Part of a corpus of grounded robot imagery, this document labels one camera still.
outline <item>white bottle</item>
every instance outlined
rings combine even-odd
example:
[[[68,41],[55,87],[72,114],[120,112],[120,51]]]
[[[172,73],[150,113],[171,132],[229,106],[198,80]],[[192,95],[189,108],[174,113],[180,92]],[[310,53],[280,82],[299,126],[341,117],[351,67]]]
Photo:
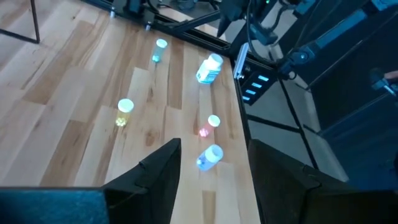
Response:
[[[200,170],[206,171],[216,165],[224,156],[221,147],[214,144],[207,148],[197,159],[197,166]]]
[[[211,54],[204,60],[197,72],[198,82],[211,84],[218,76],[223,66],[223,58],[218,54]]]

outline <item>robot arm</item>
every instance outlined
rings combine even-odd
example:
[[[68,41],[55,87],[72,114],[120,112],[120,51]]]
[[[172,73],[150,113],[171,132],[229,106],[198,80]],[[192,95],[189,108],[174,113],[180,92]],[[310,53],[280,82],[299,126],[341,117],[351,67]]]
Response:
[[[294,66],[310,62],[316,57],[317,52],[325,48],[330,42],[334,41],[346,31],[367,19],[369,16],[396,5],[398,5],[398,0],[369,0],[362,8],[352,13],[318,39],[302,47],[293,49],[284,59],[284,62],[279,68],[279,72],[284,75],[285,79],[288,79],[288,74],[292,71]]]

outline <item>wooden floor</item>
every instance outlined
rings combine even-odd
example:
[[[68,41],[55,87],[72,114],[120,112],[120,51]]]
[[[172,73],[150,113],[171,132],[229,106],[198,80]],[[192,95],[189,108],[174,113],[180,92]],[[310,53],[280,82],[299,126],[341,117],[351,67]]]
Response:
[[[40,45],[0,36],[0,185],[101,186],[182,138],[172,223],[259,223],[229,60],[199,85],[210,52],[80,1],[36,1]],[[27,13],[25,1],[0,0],[2,27],[26,25]],[[169,46],[156,65],[157,38]],[[135,103],[125,128],[114,125],[121,98]],[[221,126],[201,139],[210,114]],[[214,143],[224,159],[200,172],[195,159]]]

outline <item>bottle cap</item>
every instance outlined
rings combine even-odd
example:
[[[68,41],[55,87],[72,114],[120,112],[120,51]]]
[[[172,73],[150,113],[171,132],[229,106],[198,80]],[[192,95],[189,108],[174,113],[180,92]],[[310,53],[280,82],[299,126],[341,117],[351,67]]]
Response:
[[[223,158],[223,156],[224,156],[223,149],[216,144],[211,145],[205,151],[205,157],[209,162],[216,163],[220,161]]]
[[[119,111],[123,113],[130,113],[134,108],[134,103],[130,99],[121,99],[118,103]]]
[[[224,60],[221,56],[219,56],[218,54],[210,54],[209,58],[207,59],[210,66],[213,68],[218,68],[220,67]]]
[[[216,115],[210,115],[207,121],[209,122],[210,125],[212,125],[215,128],[217,128],[221,123],[220,118],[217,117]]]
[[[156,40],[156,45],[158,45],[161,48],[166,48],[167,47],[167,41],[164,39],[157,39]]]

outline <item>black machine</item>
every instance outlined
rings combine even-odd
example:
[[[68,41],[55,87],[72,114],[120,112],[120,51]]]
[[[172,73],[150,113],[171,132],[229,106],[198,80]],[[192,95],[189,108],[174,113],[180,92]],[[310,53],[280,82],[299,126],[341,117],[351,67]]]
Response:
[[[168,224],[180,180],[172,139],[99,188],[0,188],[0,223]]]
[[[258,140],[249,161],[262,223],[398,223],[393,190],[355,190]]]

